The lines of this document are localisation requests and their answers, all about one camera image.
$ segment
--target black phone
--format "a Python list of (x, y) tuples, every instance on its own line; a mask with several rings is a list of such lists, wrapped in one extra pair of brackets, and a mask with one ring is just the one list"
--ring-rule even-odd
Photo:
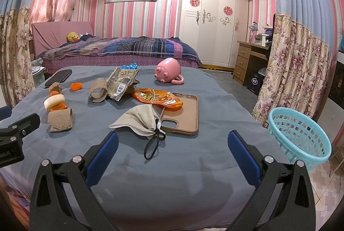
[(54, 82), (63, 83), (65, 80), (72, 74), (72, 70), (62, 70), (58, 71), (56, 74), (54, 74), (46, 83), (45, 88), (48, 88), (50, 85), (52, 85)]

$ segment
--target pink cup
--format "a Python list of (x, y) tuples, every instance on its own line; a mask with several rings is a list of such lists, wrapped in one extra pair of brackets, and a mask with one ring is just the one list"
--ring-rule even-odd
[(161, 61), (155, 68), (154, 77), (161, 83), (183, 84), (184, 78), (180, 75), (182, 69), (174, 58)]

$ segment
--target snack wrapper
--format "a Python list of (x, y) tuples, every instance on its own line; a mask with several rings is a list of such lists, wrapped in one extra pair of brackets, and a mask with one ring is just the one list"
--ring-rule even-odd
[(106, 80), (107, 96), (119, 101), (129, 86), (131, 86), (139, 70), (116, 68)]
[(164, 90), (142, 88), (135, 90), (132, 96), (142, 103), (160, 104), (171, 109), (180, 109), (183, 106), (183, 102), (179, 98)]

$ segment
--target white wardrobe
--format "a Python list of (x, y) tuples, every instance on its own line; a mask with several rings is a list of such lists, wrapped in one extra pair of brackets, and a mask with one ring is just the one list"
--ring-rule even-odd
[(235, 68), (247, 22), (248, 0), (182, 0), (179, 37), (203, 64)]

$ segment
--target purple polka dot bed skirt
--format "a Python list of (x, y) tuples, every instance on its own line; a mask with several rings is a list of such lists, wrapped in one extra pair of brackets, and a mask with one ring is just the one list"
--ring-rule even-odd
[[(138, 66), (159, 64), (163, 58), (145, 57), (136, 55), (106, 55), (106, 56), (66, 56), (59, 60), (44, 60), (43, 66), (48, 73), (55, 73), (69, 66), (122, 66), (137, 63)], [(198, 68), (197, 61), (191, 59), (176, 59), (180, 66)]]

